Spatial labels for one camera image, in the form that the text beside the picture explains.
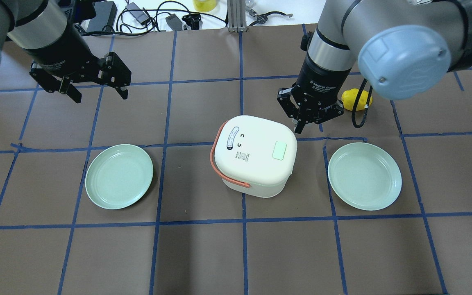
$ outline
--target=orange handle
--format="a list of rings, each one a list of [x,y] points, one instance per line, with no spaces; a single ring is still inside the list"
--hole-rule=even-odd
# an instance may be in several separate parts
[[[216,144],[218,143],[218,139],[220,138],[220,134],[221,134],[221,129],[223,129],[223,126],[225,126],[225,124],[227,124],[227,122],[223,123],[223,125],[221,125],[220,129],[218,130],[218,134],[216,136],[216,139],[214,140],[214,144],[212,144],[212,149],[210,150],[210,165],[212,166],[212,169],[214,169],[214,171],[224,180],[232,183],[232,184],[235,184],[235,185],[239,185],[239,186],[243,186],[245,188],[250,188],[251,185],[248,184],[247,182],[242,182],[242,181],[237,181],[236,179],[231,179],[229,176],[226,176],[225,174],[221,173],[221,171],[218,169],[218,167],[216,167],[216,165],[214,164],[214,151],[216,149]]]

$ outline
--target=light green plate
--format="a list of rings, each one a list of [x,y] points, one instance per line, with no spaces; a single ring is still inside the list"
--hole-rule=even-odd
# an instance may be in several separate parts
[[[345,203],[362,210],[391,205],[402,188],[395,160],[378,146],[354,142],[339,148],[329,161],[329,182]]]
[[[102,208],[125,208],[147,192],[153,174],[146,151],[131,144],[115,145],[101,152],[88,167],[86,193]]]

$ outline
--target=yellow lemon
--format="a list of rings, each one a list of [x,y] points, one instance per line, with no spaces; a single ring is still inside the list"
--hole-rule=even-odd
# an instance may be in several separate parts
[[[354,107],[354,100],[356,99],[356,95],[358,95],[358,89],[353,88],[351,90],[346,90],[343,92],[341,95],[341,101],[343,102],[343,107],[348,110],[352,111],[352,107]],[[363,90],[362,95],[360,96],[360,101],[358,102],[358,106],[356,106],[357,111],[361,111],[365,109],[365,104],[367,103],[367,96],[369,95],[369,92]],[[369,100],[369,106],[371,106],[372,103],[372,95],[371,99]]]

